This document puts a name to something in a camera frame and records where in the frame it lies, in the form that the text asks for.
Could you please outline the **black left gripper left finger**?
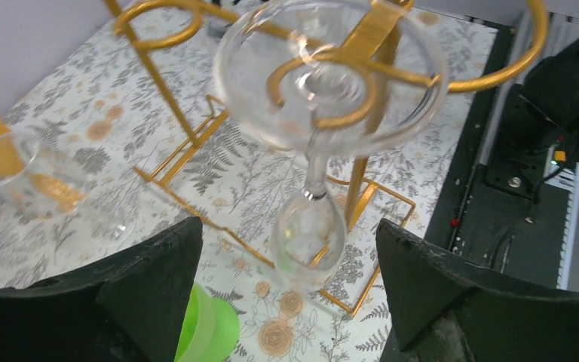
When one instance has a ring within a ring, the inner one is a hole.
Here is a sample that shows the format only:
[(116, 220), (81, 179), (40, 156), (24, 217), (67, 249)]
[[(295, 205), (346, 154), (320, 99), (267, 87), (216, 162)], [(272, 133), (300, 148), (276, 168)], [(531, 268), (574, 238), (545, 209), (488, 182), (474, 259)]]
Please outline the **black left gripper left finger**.
[(202, 249), (189, 217), (24, 289), (0, 289), (0, 361), (172, 361)]

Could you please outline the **green plastic wine glass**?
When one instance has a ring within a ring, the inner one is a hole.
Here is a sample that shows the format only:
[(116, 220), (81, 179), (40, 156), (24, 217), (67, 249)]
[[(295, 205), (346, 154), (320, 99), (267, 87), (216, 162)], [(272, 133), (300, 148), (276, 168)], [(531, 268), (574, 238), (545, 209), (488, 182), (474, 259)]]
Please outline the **green plastic wine glass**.
[(175, 361), (223, 361), (240, 335), (236, 311), (194, 284), (185, 312)]

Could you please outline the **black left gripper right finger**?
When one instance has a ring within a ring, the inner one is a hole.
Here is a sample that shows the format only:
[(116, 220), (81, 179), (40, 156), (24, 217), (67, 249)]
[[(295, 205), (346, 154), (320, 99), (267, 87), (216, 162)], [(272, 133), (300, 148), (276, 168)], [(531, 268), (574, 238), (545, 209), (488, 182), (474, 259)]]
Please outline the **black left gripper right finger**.
[(579, 361), (579, 293), (503, 275), (388, 219), (376, 250), (391, 316), (383, 361)]

